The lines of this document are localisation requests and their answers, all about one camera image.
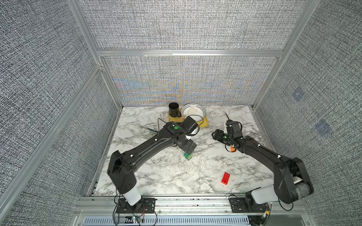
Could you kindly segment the dark green lego brick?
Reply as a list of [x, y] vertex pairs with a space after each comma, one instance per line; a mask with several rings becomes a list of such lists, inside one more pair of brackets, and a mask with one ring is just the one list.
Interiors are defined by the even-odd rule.
[[189, 161], [193, 157], [193, 154], [184, 153], [184, 157]]

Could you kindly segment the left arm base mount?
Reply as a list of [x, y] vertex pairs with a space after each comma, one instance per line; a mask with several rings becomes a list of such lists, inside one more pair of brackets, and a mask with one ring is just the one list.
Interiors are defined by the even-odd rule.
[[130, 205], [126, 199], [121, 198], [117, 204], [116, 213], [146, 213], [153, 214], [156, 206], [155, 198], [141, 198], [135, 205]]

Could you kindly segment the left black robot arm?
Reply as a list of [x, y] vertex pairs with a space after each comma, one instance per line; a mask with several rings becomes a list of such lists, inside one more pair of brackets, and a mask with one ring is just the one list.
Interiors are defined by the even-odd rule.
[[136, 188], [135, 172], [150, 158], [171, 146], [192, 154], [197, 144], [191, 137], [197, 135], [199, 130], [198, 123], [191, 117], [182, 122], [166, 122], [156, 135], [139, 146], [123, 153], [115, 151], [111, 154], [107, 174], [118, 193], [131, 207], [140, 206], [142, 200], [142, 195]]

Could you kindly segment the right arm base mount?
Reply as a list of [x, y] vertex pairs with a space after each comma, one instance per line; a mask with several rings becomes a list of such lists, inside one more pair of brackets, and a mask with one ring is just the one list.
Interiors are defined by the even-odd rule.
[[257, 204], [249, 197], [245, 199], [231, 195], [228, 200], [233, 213], [264, 213], [268, 210], [266, 203]]

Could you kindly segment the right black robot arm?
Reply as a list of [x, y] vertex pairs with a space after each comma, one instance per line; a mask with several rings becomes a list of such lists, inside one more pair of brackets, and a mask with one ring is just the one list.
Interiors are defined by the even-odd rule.
[[273, 173], [273, 184], [246, 193], [246, 205], [269, 202], [292, 204], [314, 193], [314, 187], [299, 158], [288, 158], [268, 149], [250, 136], [244, 136], [240, 122], [228, 120], [227, 132], [215, 130], [212, 138], [243, 154], [253, 157]]

